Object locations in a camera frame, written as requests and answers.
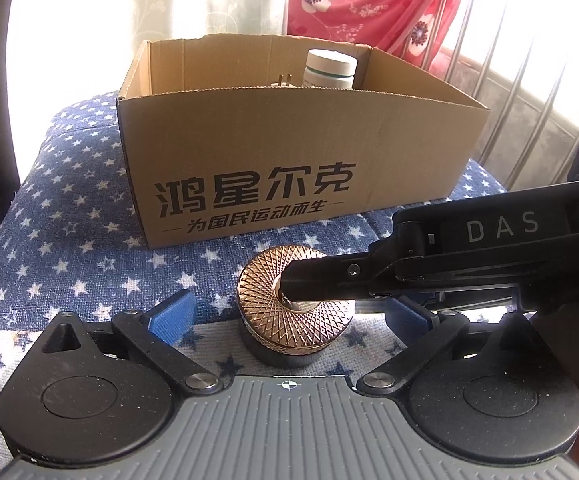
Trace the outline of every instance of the white curtain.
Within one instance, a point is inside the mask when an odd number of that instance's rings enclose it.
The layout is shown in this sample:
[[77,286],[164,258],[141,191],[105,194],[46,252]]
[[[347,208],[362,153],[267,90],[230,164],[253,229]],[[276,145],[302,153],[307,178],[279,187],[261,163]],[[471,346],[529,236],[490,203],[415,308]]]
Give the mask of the white curtain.
[[52,115],[118,89],[142,40],[285,28],[286,0],[12,0],[7,94],[21,181]]

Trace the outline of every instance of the white bottle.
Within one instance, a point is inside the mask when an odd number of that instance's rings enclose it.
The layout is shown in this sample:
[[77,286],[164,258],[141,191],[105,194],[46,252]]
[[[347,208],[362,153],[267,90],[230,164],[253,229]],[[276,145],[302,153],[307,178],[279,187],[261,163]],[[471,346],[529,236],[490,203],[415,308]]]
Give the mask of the white bottle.
[[351,88],[357,59],[335,50],[313,48],[307,53],[303,86]]

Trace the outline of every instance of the brown cardboard box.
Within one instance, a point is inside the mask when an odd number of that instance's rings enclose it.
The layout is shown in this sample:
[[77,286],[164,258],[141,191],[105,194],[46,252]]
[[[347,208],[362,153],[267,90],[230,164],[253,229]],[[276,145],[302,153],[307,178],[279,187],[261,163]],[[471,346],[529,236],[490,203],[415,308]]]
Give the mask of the brown cardboard box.
[[[271,88],[310,48],[356,57],[355,90]],[[488,113],[367,45],[240,34],[143,43],[118,102],[150,248],[447,196]]]

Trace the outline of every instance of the screw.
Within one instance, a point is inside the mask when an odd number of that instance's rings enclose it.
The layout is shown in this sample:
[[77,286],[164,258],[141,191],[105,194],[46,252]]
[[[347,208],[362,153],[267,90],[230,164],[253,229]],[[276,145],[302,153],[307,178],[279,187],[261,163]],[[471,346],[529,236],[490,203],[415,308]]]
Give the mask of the screw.
[[214,374],[192,374],[185,380],[185,384],[193,390],[205,391],[218,384],[218,379]]
[[361,273],[361,267],[359,264],[351,264],[347,267],[347,275],[351,278],[356,278]]
[[394,386],[396,381],[390,374],[385,372],[370,372],[363,376],[363,382],[365,383],[365,386],[380,390]]

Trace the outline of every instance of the white bottle cap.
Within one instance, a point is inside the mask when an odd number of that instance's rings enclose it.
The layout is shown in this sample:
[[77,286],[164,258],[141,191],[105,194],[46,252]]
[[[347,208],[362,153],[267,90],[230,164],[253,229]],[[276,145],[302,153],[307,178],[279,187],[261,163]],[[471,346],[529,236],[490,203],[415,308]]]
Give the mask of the white bottle cap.
[[348,56],[335,50],[322,50],[313,48],[307,53],[307,66],[319,72],[328,74],[349,76],[356,72],[355,57]]

